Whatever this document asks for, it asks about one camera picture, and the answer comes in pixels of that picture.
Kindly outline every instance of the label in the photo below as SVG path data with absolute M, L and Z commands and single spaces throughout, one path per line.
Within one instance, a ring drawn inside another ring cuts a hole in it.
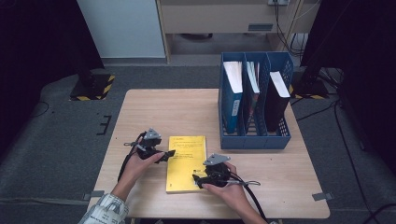
M 240 100 L 233 101 L 233 113 L 232 113 L 232 116 L 238 115 L 239 102 L 240 102 Z

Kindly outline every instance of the wooden table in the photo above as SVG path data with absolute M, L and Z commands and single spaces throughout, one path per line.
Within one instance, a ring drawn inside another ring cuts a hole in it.
M 126 93 L 116 127 L 94 190 L 110 192 L 133 142 L 150 127 L 162 135 L 159 150 L 168 150 L 171 135 L 205 135 L 207 155 L 231 157 L 230 163 L 250 186 L 269 218 L 326 218 L 326 201 L 315 201 L 321 193 L 312 162 L 290 106 L 285 117 L 291 139 L 282 150 L 222 150 L 219 144 L 217 89 L 130 90 Z M 132 189 L 127 204 L 129 217 L 238 218 L 220 199 L 203 190 L 166 194 L 166 162 L 153 164 Z M 97 202 L 92 198 L 90 206 Z

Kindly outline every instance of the electrical outlet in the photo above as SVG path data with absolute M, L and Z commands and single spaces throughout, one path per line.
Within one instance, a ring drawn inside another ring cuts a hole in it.
M 279 6 L 287 6 L 290 0 L 268 0 L 268 5 L 273 6 L 277 2 Z

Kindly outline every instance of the hand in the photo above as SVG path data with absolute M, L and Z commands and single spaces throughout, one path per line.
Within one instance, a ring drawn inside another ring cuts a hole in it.
M 236 167 L 228 163 L 224 164 L 230 169 L 231 173 L 236 174 Z M 228 206 L 230 206 L 242 218 L 245 224 L 265 224 L 264 219 L 256 210 L 253 209 L 245 194 L 243 187 L 239 184 L 228 184 L 219 188 L 211 184 L 203 184 L 202 187 L 207 191 L 220 197 Z
M 137 179 L 145 173 L 150 165 L 163 156 L 164 152 L 156 153 L 151 157 L 142 160 L 137 153 L 134 153 L 125 165 L 124 172 L 120 178 L 119 183 L 111 191 L 111 193 L 123 201 L 126 201 L 129 192 L 134 187 Z

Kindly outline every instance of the person's left hand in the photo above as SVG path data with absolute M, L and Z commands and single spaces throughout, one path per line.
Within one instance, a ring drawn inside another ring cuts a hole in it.
M 128 197 L 129 192 L 136 183 L 137 179 L 145 173 L 149 166 L 159 160 L 164 152 L 156 153 L 151 157 L 142 160 L 137 153 L 134 153 L 125 165 L 124 172 L 120 178 L 119 183 L 111 191 L 111 193 L 123 201 Z

